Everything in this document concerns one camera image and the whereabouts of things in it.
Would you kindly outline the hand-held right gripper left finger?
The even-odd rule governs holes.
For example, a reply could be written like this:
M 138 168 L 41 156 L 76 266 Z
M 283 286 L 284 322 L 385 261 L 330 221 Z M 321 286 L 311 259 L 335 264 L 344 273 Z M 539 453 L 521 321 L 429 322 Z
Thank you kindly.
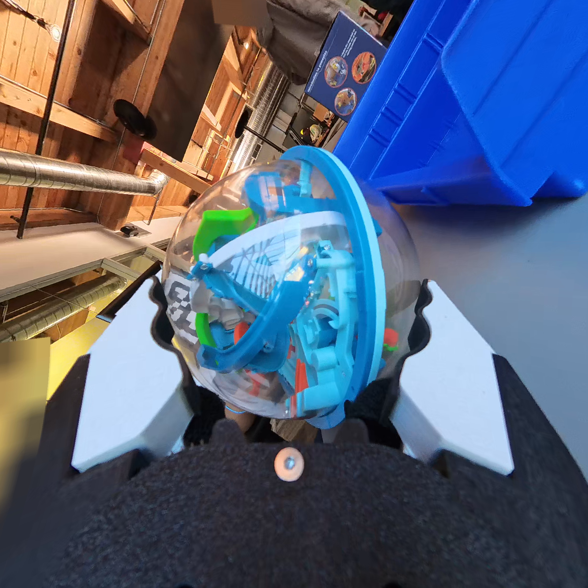
M 172 337 L 159 276 L 148 277 L 89 351 L 71 459 L 79 472 L 132 450 L 159 459 L 184 448 L 198 396 Z

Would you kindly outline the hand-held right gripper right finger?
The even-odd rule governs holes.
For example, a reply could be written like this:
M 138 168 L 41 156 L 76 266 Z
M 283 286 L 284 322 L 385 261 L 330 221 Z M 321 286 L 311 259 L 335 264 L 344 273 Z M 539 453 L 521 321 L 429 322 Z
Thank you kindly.
M 514 470 L 494 350 L 434 281 L 424 305 L 424 348 L 401 369 L 392 424 L 412 458 L 443 451 L 505 476 Z

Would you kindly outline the clear plastic maze ball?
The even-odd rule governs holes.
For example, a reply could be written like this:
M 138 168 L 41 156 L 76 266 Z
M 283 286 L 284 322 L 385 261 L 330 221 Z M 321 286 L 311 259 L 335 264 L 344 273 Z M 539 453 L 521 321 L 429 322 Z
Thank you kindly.
M 420 270 L 384 195 L 333 153 L 296 146 L 189 207 L 162 286 L 197 385 L 257 416 L 332 429 L 408 351 Z

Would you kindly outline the person's left forearm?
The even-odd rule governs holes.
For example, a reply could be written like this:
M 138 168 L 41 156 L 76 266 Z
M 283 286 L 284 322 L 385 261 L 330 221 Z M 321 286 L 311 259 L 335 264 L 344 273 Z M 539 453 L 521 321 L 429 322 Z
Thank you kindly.
M 241 432 L 246 433 L 248 430 L 250 430 L 251 427 L 253 427 L 254 423 L 256 422 L 257 416 L 253 413 L 250 413 L 248 415 L 245 416 L 233 416 L 233 418 L 227 418 L 225 416 L 226 419 L 228 420 L 232 420 L 234 421 Z

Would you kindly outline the puzzle ball packaging box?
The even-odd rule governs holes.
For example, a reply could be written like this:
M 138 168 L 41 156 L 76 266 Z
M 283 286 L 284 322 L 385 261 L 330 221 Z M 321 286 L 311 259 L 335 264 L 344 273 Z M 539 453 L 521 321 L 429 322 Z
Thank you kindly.
M 339 12 L 305 85 L 305 94 L 349 122 L 387 51 L 386 46 Z

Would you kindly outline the black framed marker sign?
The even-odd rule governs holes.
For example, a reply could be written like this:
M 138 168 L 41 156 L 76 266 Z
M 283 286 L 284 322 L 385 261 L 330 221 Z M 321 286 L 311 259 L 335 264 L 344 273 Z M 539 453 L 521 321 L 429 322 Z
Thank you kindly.
M 121 293 L 111 303 L 109 303 L 101 312 L 97 314 L 96 318 L 107 323 L 112 323 L 116 317 L 116 314 L 122 309 L 122 307 L 124 307 L 124 305 L 130 301 L 130 299 L 136 294 L 143 283 L 147 279 L 156 276 L 161 268 L 162 265 L 160 262 L 154 263 L 150 268 L 145 270 L 142 274 L 139 275 L 139 277 L 132 281 L 129 286 L 122 290 Z

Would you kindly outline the black round ceiling fixture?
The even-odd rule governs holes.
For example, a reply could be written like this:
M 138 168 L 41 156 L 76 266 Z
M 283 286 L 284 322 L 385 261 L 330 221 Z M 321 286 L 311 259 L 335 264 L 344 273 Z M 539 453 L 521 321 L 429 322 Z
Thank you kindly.
M 157 136 L 157 126 L 149 115 L 142 112 L 131 102 L 125 99 L 116 99 L 113 103 L 114 114 L 125 129 L 131 134 L 151 142 Z

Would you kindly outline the blue plastic bin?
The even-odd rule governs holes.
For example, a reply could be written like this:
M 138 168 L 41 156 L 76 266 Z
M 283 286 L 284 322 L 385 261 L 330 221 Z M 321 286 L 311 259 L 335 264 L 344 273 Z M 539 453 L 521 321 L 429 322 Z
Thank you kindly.
M 587 1 L 415 1 L 334 154 L 405 205 L 587 193 Z

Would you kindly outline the silver spiral air duct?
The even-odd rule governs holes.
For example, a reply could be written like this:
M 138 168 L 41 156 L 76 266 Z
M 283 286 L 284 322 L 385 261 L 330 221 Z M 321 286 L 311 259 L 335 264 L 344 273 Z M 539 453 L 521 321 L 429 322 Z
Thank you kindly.
M 1 186 L 155 197 L 168 182 L 169 177 L 158 170 L 141 178 L 95 166 L 1 150 Z
M 233 173 L 254 164 L 261 155 L 270 158 L 281 153 L 278 139 L 270 138 L 286 91 L 288 78 L 266 56 L 255 65 L 252 77 L 252 95 L 247 99 L 236 118 L 227 161 L 227 173 Z

